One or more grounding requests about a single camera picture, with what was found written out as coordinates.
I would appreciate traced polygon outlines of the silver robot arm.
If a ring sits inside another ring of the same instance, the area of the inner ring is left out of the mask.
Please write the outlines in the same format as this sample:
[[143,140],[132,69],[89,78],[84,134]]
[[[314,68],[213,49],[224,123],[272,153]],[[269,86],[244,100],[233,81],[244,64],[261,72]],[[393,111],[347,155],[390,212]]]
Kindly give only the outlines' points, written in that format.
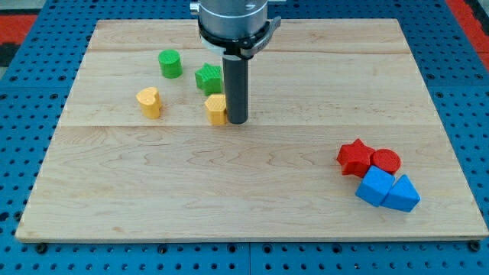
[[267,17],[267,0],[197,0],[189,4],[197,17],[202,44],[220,57],[250,60],[271,41],[281,17]]

